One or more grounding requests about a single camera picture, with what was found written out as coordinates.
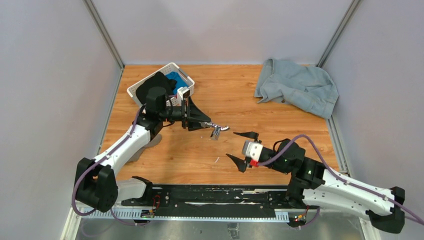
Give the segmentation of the steel threaded pipe fitting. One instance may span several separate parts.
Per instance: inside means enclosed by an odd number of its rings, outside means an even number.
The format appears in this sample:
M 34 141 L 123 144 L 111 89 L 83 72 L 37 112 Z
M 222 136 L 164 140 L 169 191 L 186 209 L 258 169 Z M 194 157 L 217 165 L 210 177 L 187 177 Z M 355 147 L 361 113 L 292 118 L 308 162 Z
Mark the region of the steel threaded pipe fitting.
M 201 125 L 202 128 L 210 128 L 211 127 L 209 122 L 201 122 L 200 125 Z

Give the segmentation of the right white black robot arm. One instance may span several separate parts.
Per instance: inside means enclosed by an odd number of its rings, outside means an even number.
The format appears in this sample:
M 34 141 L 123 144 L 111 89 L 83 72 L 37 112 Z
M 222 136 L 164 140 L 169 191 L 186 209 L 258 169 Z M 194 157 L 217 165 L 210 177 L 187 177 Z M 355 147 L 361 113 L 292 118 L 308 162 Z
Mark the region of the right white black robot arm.
M 370 221 L 383 232 L 399 234 L 405 225 L 405 190 L 401 187 L 381 188 L 346 176 L 331 168 L 322 155 L 320 160 L 306 156 L 294 139 L 285 138 L 265 147 L 256 132 L 240 132 L 245 137 L 241 153 L 244 158 L 228 157 L 244 173 L 248 168 L 266 167 L 289 174 L 285 195 L 278 201 L 294 209 L 330 208 Z

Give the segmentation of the chrome water faucet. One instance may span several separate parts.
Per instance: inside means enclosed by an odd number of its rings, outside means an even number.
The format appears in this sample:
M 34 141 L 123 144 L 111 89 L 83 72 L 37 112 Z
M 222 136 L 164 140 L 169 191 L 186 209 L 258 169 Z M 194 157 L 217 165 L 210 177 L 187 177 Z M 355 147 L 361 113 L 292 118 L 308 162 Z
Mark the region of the chrome water faucet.
M 217 141 L 219 139 L 221 132 L 230 130 L 230 127 L 228 125 L 220 126 L 212 122 L 209 122 L 208 124 L 209 124 L 209 127 L 212 128 L 210 139 L 214 141 Z

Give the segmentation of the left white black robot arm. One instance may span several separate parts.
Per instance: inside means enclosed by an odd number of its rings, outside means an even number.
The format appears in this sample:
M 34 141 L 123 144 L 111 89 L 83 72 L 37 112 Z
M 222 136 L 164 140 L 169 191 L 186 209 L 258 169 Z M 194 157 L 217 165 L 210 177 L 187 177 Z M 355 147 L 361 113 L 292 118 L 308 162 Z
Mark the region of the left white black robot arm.
M 143 207 L 153 202 L 154 193 L 148 189 L 148 180 L 132 177 L 118 182 L 116 176 L 127 162 L 157 137 L 164 122 L 170 125 L 180 122 L 182 128 L 189 131 L 213 125 L 210 117 L 197 108 L 188 93 L 182 96 L 180 106 L 167 105 L 170 96 L 165 88 L 150 88 L 145 104 L 139 108 L 125 134 L 95 158 L 84 157 L 78 162 L 71 195 L 73 210 L 78 215 L 84 216 L 84 213 L 78 210 L 77 201 L 102 213 L 111 210 L 115 203 L 129 199 L 135 199 Z

